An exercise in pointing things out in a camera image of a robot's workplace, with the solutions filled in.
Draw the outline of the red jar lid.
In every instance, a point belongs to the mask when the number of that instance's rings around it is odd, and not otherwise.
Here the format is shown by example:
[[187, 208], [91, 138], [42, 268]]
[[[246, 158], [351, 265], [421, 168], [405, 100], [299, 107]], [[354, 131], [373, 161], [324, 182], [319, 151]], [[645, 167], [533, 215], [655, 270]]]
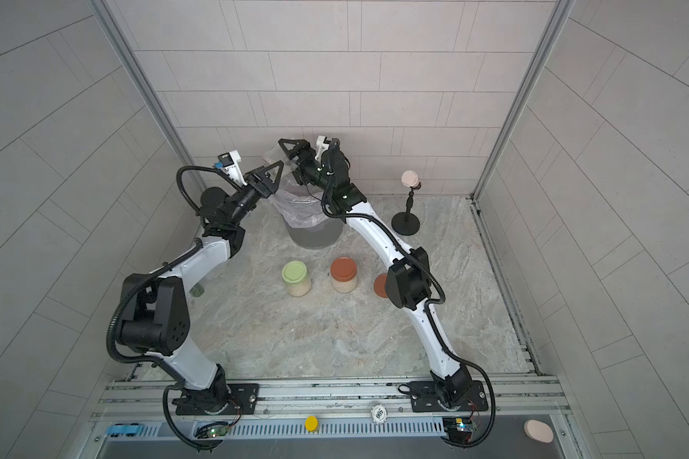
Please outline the red jar lid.
[[373, 281], [373, 291], [377, 296], [379, 296], [379, 298], [388, 298], [386, 282], [387, 275], [385, 273], [378, 275], [378, 277], [376, 277], [376, 279]]

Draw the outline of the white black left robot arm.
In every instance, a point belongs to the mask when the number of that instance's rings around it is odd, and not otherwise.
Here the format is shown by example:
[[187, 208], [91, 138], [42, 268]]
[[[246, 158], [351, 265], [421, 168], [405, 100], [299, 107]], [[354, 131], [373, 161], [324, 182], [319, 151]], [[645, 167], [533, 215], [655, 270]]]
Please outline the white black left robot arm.
[[283, 168], [283, 162], [275, 162], [242, 174], [222, 156], [209, 170], [227, 182], [233, 194], [209, 187], [199, 199], [191, 198], [184, 186], [189, 168], [180, 168], [176, 185], [200, 219], [203, 233], [178, 258], [146, 275], [129, 275], [122, 284], [105, 336], [106, 351], [118, 363], [162, 368], [181, 393], [174, 400], [180, 414], [218, 414], [232, 401], [224, 369], [191, 338], [188, 297], [208, 273], [239, 252], [245, 237], [243, 218], [278, 191]]

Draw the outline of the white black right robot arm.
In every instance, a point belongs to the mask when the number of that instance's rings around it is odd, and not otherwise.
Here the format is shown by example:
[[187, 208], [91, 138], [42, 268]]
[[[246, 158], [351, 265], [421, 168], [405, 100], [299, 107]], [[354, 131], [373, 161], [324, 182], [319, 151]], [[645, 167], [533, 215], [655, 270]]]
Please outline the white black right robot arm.
[[377, 253], [388, 269], [385, 291], [390, 302], [410, 318], [428, 358], [436, 398], [447, 410], [488, 409], [484, 389], [473, 380], [469, 364], [457, 356], [443, 335], [434, 303], [444, 291], [429, 270], [428, 254], [396, 237], [378, 217], [367, 197], [349, 179], [349, 160], [337, 139], [326, 139], [323, 151], [306, 140], [280, 139], [279, 147], [301, 186], [323, 191], [323, 213], [347, 223]]

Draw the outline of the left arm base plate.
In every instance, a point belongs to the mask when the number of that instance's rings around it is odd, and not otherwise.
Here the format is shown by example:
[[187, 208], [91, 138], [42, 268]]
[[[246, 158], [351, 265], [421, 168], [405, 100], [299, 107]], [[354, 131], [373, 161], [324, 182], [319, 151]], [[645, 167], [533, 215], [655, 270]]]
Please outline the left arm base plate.
[[177, 415], [252, 415], [258, 401], [258, 384], [226, 384], [204, 390], [183, 389], [179, 398], [172, 400]]

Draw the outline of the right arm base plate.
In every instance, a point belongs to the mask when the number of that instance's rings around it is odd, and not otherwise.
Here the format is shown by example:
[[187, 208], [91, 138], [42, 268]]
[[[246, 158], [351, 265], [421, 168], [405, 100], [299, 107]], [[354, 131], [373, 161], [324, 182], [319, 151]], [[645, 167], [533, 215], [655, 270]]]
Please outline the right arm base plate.
[[481, 381], [468, 384], [462, 395], [451, 395], [446, 388], [434, 381], [412, 381], [400, 384], [398, 392], [411, 400], [411, 409], [416, 413], [489, 410], [488, 393]]

